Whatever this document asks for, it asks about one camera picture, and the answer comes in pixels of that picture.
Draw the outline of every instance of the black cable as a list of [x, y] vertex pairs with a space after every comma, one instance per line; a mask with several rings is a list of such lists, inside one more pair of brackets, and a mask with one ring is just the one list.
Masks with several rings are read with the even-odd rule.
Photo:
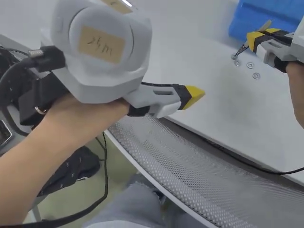
[[273, 175], [288, 175], [288, 174], [293, 174], [293, 173], [297, 173], [297, 172], [304, 171], [304, 167], [302, 167], [302, 168], [299, 168], [299, 169], [297, 169], [297, 170], [288, 171], [288, 172], [275, 172], [275, 171], [263, 169], [263, 168], [260, 168], [260, 167], [255, 166], [255, 165], [252, 165], [252, 164], [250, 164], [250, 163], [247, 163], [246, 161], [243, 161], [243, 160], [241, 160], [241, 159], [239, 159], [239, 158], [237, 158], [237, 157], [235, 157], [235, 156], [233, 156], [233, 155], [231, 155], [231, 154], [229, 154], [229, 153], [227, 153], [227, 152], [224, 152], [224, 153], [225, 153], [226, 155], [228, 155], [229, 157], [233, 158], [234, 160], [239, 161], [240, 163], [243, 163], [243, 164], [245, 164], [245, 165], [247, 165], [247, 166], [250, 166], [251, 168], [254, 168], [254, 169], [256, 169], [256, 170], [259, 170], [259, 171], [261, 171], [261, 172], [265, 172], [265, 173], [268, 173], [268, 174], [273, 174]]
[[206, 138], [201, 137], [201, 139], [202, 139], [203, 141], [205, 141], [206, 143], [208, 143], [210, 146], [212, 146], [212, 147], [214, 147], [214, 148], [220, 150], [220, 151], [223, 152], [224, 154], [226, 154], [226, 155], [228, 155], [229, 157], [233, 158], [234, 160], [236, 160], [236, 161], [238, 161], [238, 162], [240, 162], [240, 163], [242, 163], [242, 164], [244, 164], [244, 165], [247, 165], [247, 166], [249, 166], [249, 167], [251, 167], [251, 168], [254, 168], [254, 169], [256, 169], [256, 170], [259, 170], [259, 171], [261, 171], [261, 172], [265, 172], [265, 173], [273, 174], [273, 175], [288, 175], [288, 174], [293, 174], [293, 173], [297, 173], [297, 172], [304, 171], [304, 167], [299, 168], [299, 169], [297, 169], [297, 170], [288, 171], [288, 172], [276, 172], [276, 171], [271, 171], [271, 170], [268, 170], [268, 169], [263, 169], [263, 168], [260, 168], [260, 167], [255, 166], [255, 165], [253, 165], [253, 164], [250, 164], [250, 163], [248, 163], [248, 162], [246, 162], [246, 161], [244, 161], [244, 160], [242, 160], [242, 159], [240, 159], [240, 158], [237, 158], [236, 156], [232, 155], [231, 152], [228, 152], [228, 150], [227, 150], [226, 148], [223, 148], [222, 146], [217, 145], [217, 144], [211, 142], [210, 140], [208, 140], [208, 139], [206, 139]]
[[17, 52], [17, 53], [20, 53], [20, 54], [23, 54], [23, 55], [29, 57], [29, 53], [26, 53], [26, 52], [23, 52], [23, 51], [20, 51], [20, 50], [17, 50], [17, 49], [6, 48], [6, 47], [1, 47], [1, 46], [0, 46], [0, 49], [10, 51], [10, 52]]
[[8, 108], [3, 106], [1, 107], [2, 114], [4, 118], [6, 119], [9, 126], [12, 128], [13, 131], [15, 131], [17, 134], [20, 134], [22, 136], [28, 136], [29, 133], [22, 131], [18, 126], [16, 125], [14, 119], [11, 117], [10, 112], [8, 111]]

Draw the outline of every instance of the blue box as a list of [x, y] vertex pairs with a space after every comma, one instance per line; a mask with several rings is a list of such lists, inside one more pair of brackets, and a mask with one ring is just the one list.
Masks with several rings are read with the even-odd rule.
[[229, 35], [245, 42], [248, 32], [259, 30], [268, 20], [271, 28], [294, 32], [303, 16], [304, 0], [240, 0]]

